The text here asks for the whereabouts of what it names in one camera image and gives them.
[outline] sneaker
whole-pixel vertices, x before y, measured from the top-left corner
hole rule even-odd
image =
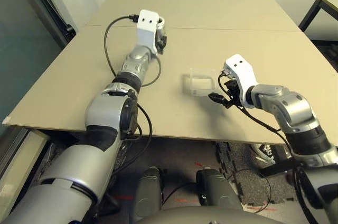
[[[258,156],[255,156],[256,159],[264,163],[267,163],[267,164],[276,164],[270,145],[251,144],[251,148],[258,155]]]

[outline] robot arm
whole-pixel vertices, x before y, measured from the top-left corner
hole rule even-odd
[[[326,138],[308,101],[283,86],[256,82],[252,66],[239,54],[229,58],[224,73],[236,79],[240,102],[273,114],[292,148],[295,159],[308,167],[338,164],[337,150]]]
[[[252,66],[239,54],[229,58],[223,72],[239,87],[243,107],[273,114],[302,167],[302,188],[312,207],[325,209],[331,223],[338,221],[338,152],[331,145],[308,101],[283,86],[256,82]]]
[[[3,223],[80,223],[102,199],[122,141],[137,127],[137,98],[148,65],[166,45],[164,19],[142,10],[137,45],[115,79],[89,104],[83,140],[67,148]]]

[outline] black wire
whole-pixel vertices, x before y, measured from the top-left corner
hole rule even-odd
[[[297,199],[298,199],[299,204],[302,207],[302,210],[304,212],[304,215],[305,215],[307,221],[310,224],[318,224],[317,220],[312,215],[312,213],[310,212],[309,208],[306,206],[306,203],[304,201],[302,189],[301,189],[301,185],[300,185],[300,181],[299,181],[299,177],[298,177],[298,167],[295,167],[293,169],[292,175],[293,175],[294,187],[295,187]]]
[[[115,24],[117,23],[118,21],[121,21],[123,19],[130,19],[129,16],[122,16],[120,18],[117,18],[116,20],[113,20],[111,23],[109,23],[108,27],[106,28],[106,31],[105,31],[105,37],[104,37],[104,48],[105,48],[105,55],[106,55],[106,59],[107,59],[107,62],[108,62],[108,65],[110,67],[110,70],[111,72],[114,74],[114,76],[116,76],[116,73],[115,73],[115,70],[114,68],[112,67],[112,64],[110,62],[110,58],[109,58],[109,55],[108,55],[108,49],[107,49],[107,36],[108,36],[108,32],[110,30],[110,28]]]
[[[241,169],[241,170],[237,170],[237,171],[233,172],[233,173],[227,178],[227,180],[229,180],[230,178],[232,178],[232,177],[235,176],[236,174],[238,174],[238,173],[240,173],[240,172],[242,172],[242,171],[247,171],[247,170],[254,171],[253,169]],[[261,207],[259,210],[257,210],[257,211],[254,212],[254,213],[259,213],[259,212],[262,212],[264,209],[266,209],[266,208],[268,207],[268,205],[270,204],[271,199],[272,199],[272,195],[273,195],[273,190],[272,190],[272,188],[271,188],[271,184],[270,184],[269,180],[267,179],[267,177],[265,177],[265,176],[262,175],[262,174],[258,174],[258,175],[260,175],[262,178],[264,178],[264,179],[266,180],[266,182],[267,182],[268,185],[269,185],[269,192],[270,192],[270,193],[269,193],[269,196],[268,196],[268,200],[267,200],[266,205],[263,206],[263,207]]]
[[[233,97],[230,95],[230,93],[229,92],[227,92],[224,88],[223,88],[223,86],[222,86],[222,83],[221,83],[221,78],[222,77],[225,77],[225,75],[224,74],[220,74],[219,76],[218,76],[218,85],[219,85],[219,87],[222,89],[222,91],[233,101]],[[278,135],[278,137],[280,137],[283,141],[284,141],[284,143],[286,144],[286,146],[287,146],[287,148],[289,149],[289,152],[290,153],[292,153],[291,152],[291,147],[290,147],[290,145],[289,145],[289,142],[279,133],[279,131],[280,131],[280,129],[275,129],[275,128],[273,128],[272,126],[270,126],[270,125],[268,125],[268,124],[266,124],[266,123],[264,123],[263,121],[261,121],[261,120],[259,120],[259,119],[257,119],[256,117],[254,117],[253,115],[251,115],[246,109],[245,109],[245,107],[239,107],[239,106],[237,106],[236,104],[234,104],[244,115],[246,115],[247,117],[249,117],[250,119],[252,119],[253,121],[255,121],[257,124],[259,124],[259,125],[261,125],[261,126],[263,126],[265,129],[268,129],[270,132],[272,132],[272,133],[274,133],[274,134],[277,134]]]
[[[133,16],[130,15],[130,16],[122,16],[120,18],[117,18],[116,20],[113,20],[106,28],[106,31],[105,31],[105,36],[104,36],[104,48],[105,48],[105,55],[106,55],[106,59],[107,59],[107,62],[108,62],[108,65],[110,67],[110,70],[111,72],[113,73],[114,76],[116,76],[116,73],[115,73],[115,70],[114,68],[112,67],[112,64],[111,64],[111,61],[110,61],[110,58],[109,58],[109,55],[108,55],[108,49],[107,49],[107,37],[108,37],[108,33],[109,33],[109,30],[110,28],[115,24],[117,23],[118,21],[121,21],[121,20],[124,20],[124,19],[130,19],[132,20],[133,19]],[[162,72],[162,65],[161,65],[161,61],[159,60],[158,57],[155,57],[157,63],[158,63],[158,73],[157,73],[157,76],[155,77],[154,80],[152,80],[151,82],[147,83],[147,84],[143,84],[142,87],[147,87],[147,86],[150,86],[151,84],[155,83],[158,79],[159,79],[159,76],[161,75],[161,72]]]
[[[142,139],[143,134],[142,134],[142,129],[141,129],[139,124],[137,124],[137,129],[138,129],[139,135],[136,138],[127,138],[123,141],[124,142],[130,142],[130,141],[139,141],[140,139]]]
[[[148,148],[150,142],[152,141],[152,136],[153,136],[153,125],[152,122],[147,114],[147,112],[141,107],[140,104],[137,104],[138,108],[143,112],[144,116],[146,117],[148,124],[149,124],[149,136],[148,136],[148,142],[147,144],[144,146],[144,148],[142,149],[142,151],[140,151],[137,155],[135,155],[133,158],[131,158],[130,160],[126,161],[125,164],[117,169],[115,169],[113,171],[113,175],[116,175],[118,172],[124,170],[126,167],[128,167],[129,165],[131,165],[134,161],[136,161]]]
[[[167,202],[168,199],[169,199],[176,191],[178,191],[180,188],[186,187],[186,186],[191,185],[191,184],[195,184],[195,185],[196,185],[196,183],[190,182],[190,183],[185,183],[185,184],[182,184],[182,185],[176,187],[171,193],[169,193],[169,195],[165,198],[165,200],[163,200],[162,205],[164,205],[165,202]]]

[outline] cable plug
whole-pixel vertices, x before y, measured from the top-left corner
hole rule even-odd
[[[232,103],[228,100],[226,100],[226,98],[218,93],[211,93],[208,94],[208,97],[214,101],[217,102],[218,104],[221,104],[223,106],[225,106],[225,108],[229,109],[232,106]]]
[[[137,23],[138,22],[138,18],[139,18],[139,15],[137,14],[131,14],[128,16],[129,19],[131,19],[133,22]]]

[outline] transparent container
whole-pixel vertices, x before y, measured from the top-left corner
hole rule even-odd
[[[207,96],[215,92],[214,69],[190,69],[190,93],[193,96]]]

